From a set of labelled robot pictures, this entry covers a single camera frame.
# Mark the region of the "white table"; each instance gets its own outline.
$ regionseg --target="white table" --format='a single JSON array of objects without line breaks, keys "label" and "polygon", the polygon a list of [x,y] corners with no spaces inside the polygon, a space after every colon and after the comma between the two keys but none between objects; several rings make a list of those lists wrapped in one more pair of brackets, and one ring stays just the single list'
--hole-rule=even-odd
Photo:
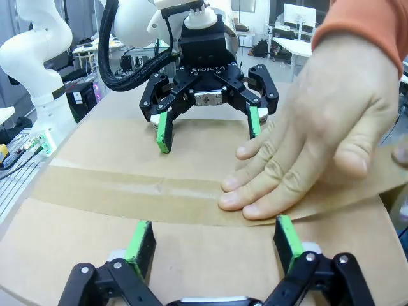
[{"label": "white table", "polygon": [[310,57],[312,55],[312,44],[299,40],[288,40],[286,38],[274,37],[273,41],[292,53],[291,80],[295,78],[295,66],[299,57]]},{"label": "white table", "polygon": [[[72,54],[77,54],[79,59],[79,65],[82,68],[82,59],[87,58],[89,61],[89,66],[91,67],[92,72],[94,72],[94,68],[92,66],[92,57],[94,56],[94,52],[98,51],[98,44],[99,40],[94,40],[91,44],[92,46],[85,47],[81,46],[72,51]],[[113,48],[120,48],[123,47],[124,44],[119,40],[111,40],[109,41],[109,50]]]},{"label": "white table", "polygon": [[0,108],[0,124],[6,122],[15,113],[14,107]]},{"label": "white table", "polygon": [[[143,48],[128,48],[126,50],[122,49],[122,51],[125,51],[127,55],[131,56],[149,56],[149,57],[154,57],[154,49],[156,47],[156,43],[151,43],[150,45],[143,47]],[[162,51],[165,51],[169,45],[167,45],[165,42],[160,41],[159,45],[159,53]]]},{"label": "white table", "polygon": [[253,31],[237,32],[237,36],[238,36],[238,40],[239,40],[239,37],[244,37],[244,39],[245,39],[246,37],[251,37],[251,46],[252,46],[253,37],[255,36],[255,32],[253,32]]}]

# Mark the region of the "backpack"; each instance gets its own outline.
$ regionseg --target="backpack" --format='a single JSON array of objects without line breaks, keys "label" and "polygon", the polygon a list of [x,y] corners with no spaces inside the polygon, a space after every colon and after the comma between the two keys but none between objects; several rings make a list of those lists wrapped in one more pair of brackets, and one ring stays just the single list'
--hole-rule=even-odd
[{"label": "backpack", "polygon": [[268,56],[268,42],[267,40],[261,40],[253,49],[252,54],[257,57]]}]

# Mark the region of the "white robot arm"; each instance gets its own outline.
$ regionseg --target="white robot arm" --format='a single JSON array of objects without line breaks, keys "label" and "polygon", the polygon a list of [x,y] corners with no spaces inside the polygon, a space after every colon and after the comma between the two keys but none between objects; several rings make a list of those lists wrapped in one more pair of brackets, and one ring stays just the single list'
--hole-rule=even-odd
[{"label": "white robot arm", "polygon": [[76,123],[69,109],[58,72],[44,62],[65,52],[72,42],[69,26],[59,16],[54,0],[17,0],[18,15],[33,29],[18,34],[0,47],[0,66],[29,92],[37,111],[31,134],[46,131],[60,144]]}]

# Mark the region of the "finger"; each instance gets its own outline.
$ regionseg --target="finger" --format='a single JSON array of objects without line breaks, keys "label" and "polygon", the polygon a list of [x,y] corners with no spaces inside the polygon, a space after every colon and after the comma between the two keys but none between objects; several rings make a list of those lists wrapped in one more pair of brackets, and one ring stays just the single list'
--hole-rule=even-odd
[{"label": "finger", "polygon": [[393,151],[393,160],[400,166],[408,168],[408,137],[407,135],[399,141]]},{"label": "finger", "polygon": [[263,171],[242,187],[223,194],[219,206],[224,210],[242,209],[274,190],[297,160],[302,147],[302,139],[290,128],[279,150],[267,162]]},{"label": "finger", "polygon": [[235,153],[236,157],[241,161],[254,157],[259,152],[262,144],[273,135],[273,132],[277,129],[277,124],[278,122],[275,121],[269,123],[261,134],[237,148],[237,152]]},{"label": "finger", "polygon": [[251,161],[249,161],[245,167],[235,171],[232,175],[223,180],[221,183],[222,189],[226,192],[235,190],[260,174],[266,163],[279,148],[287,126],[288,124],[282,121],[282,126],[273,130],[273,133],[270,134],[268,140],[263,142],[259,152],[251,159]]},{"label": "finger", "polygon": [[306,141],[299,158],[271,193],[243,209],[246,219],[271,218],[301,200],[313,186],[330,160],[334,150],[322,143]]},{"label": "finger", "polygon": [[334,156],[337,167],[352,177],[365,177],[379,140],[394,120],[395,116],[390,111],[367,109],[337,147]]}]

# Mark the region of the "human hand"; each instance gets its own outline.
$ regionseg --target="human hand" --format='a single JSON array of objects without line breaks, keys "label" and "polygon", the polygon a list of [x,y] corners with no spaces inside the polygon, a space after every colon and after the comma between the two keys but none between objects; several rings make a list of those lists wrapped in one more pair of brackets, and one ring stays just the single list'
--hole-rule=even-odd
[{"label": "human hand", "polygon": [[266,219],[299,201],[329,163],[364,177],[397,108],[398,71],[383,51],[352,34],[327,36],[274,123],[238,148],[251,160],[222,182],[219,206]]}]

